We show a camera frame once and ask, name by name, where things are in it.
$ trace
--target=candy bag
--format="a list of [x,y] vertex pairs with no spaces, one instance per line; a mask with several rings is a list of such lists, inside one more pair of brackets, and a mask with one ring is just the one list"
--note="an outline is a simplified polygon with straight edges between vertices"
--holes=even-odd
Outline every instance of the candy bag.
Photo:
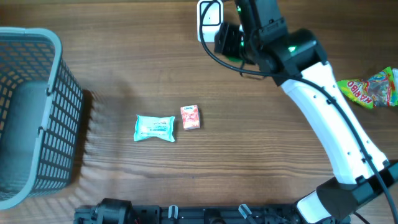
[[134,140],[140,141],[151,137],[158,137],[166,141],[174,142],[173,126],[174,116],[156,118],[137,115],[136,132]]
[[350,100],[367,109],[373,109],[398,104],[395,81],[393,71],[388,67],[369,80],[342,80],[338,81],[337,85]]

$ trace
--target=gray plastic basket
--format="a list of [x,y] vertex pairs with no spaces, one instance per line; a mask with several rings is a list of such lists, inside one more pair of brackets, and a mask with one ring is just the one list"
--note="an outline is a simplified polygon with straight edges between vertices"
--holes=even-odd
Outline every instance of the gray plastic basket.
[[57,35],[0,27],[0,210],[70,182],[82,104]]

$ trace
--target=green light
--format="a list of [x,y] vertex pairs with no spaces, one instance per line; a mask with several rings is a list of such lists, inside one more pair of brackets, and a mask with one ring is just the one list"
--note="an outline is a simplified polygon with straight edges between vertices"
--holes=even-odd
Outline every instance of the green light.
[[234,58],[234,57],[227,57],[227,58],[228,58],[228,60],[230,60],[232,62],[236,62],[236,63],[242,62],[242,60],[239,58]]
[[290,53],[292,53],[296,48],[297,46],[290,46],[287,49],[290,51]]

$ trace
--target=wood grain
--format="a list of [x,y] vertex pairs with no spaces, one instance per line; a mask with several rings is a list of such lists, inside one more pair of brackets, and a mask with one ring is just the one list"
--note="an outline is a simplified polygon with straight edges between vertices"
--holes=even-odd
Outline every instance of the wood grain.
[[[337,80],[398,67],[397,1],[279,4],[290,30],[318,36]],[[225,14],[236,21],[233,3]],[[0,212],[0,223],[71,223],[76,207],[104,197],[162,206],[294,202],[332,176],[308,122],[271,79],[242,79],[203,51],[196,2],[2,6],[0,23],[55,31],[86,100],[72,184]],[[192,104],[203,127],[184,131],[179,108]],[[350,105],[397,159],[397,110]],[[134,142],[137,114],[175,115],[177,142]],[[391,192],[398,200],[397,187]],[[392,223],[384,197],[360,212]]]

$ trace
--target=black cable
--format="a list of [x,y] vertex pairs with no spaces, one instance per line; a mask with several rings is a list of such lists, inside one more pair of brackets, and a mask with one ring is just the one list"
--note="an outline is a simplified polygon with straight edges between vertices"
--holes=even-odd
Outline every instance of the black cable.
[[245,64],[245,62],[244,62],[244,60],[243,60],[240,69],[243,69],[244,64]]
[[318,86],[314,82],[311,82],[311,81],[306,80],[306,79],[301,78],[301,77],[292,77],[292,76],[284,75],[283,73],[265,73],[265,72],[257,72],[257,71],[252,71],[252,70],[240,69],[238,67],[232,66],[232,65],[220,60],[217,56],[215,56],[209,50],[209,48],[206,45],[206,42],[203,41],[204,40],[204,37],[203,37],[203,20],[205,18],[207,10],[215,2],[217,2],[217,0],[212,0],[212,2],[210,2],[206,6],[205,10],[203,11],[203,14],[200,16],[199,35],[200,35],[201,44],[202,44],[203,48],[205,49],[206,53],[213,60],[218,62],[220,65],[222,65],[222,66],[224,66],[226,68],[229,68],[231,70],[234,70],[236,72],[247,73],[247,74],[251,74],[251,75],[260,75],[260,76],[263,76],[263,77],[267,76],[267,77],[287,78],[287,79],[291,79],[291,80],[296,80],[296,81],[308,84],[309,86],[313,87],[314,89],[316,89],[319,92],[321,92],[322,94],[324,94],[324,96],[328,99],[328,102],[330,104],[332,104],[333,106],[335,106],[335,108],[339,111],[340,115],[346,121],[346,123],[349,126],[351,132],[353,133],[353,135],[355,137],[355,140],[357,140],[359,148],[361,149],[361,152],[363,153],[366,162],[369,164],[369,167],[373,171],[374,175],[377,178],[377,181],[380,183],[380,186],[383,189],[384,194],[386,195],[387,201],[389,203],[389,206],[390,206],[390,209],[391,209],[391,212],[392,212],[392,216],[394,217],[394,223],[398,224],[398,213],[397,213],[397,210],[396,210],[396,206],[395,206],[394,200],[391,197],[390,192],[388,191],[386,183],[384,183],[383,179],[380,176],[379,171],[377,170],[376,166],[373,164],[372,157],[367,152],[367,150],[365,148],[365,145],[363,144],[363,142],[361,140],[361,137],[359,136],[359,134],[356,131],[356,129],[355,129],[354,125],[352,124],[352,122],[349,120],[347,114],[344,112],[344,110],[340,107],[340,105],[336,102],[336,100],[326,90],[324,90],[322,87]]
[[363,223],[371,224],[362,215],[360,215],[358,212],[354,212],[353,214],[356,215]]

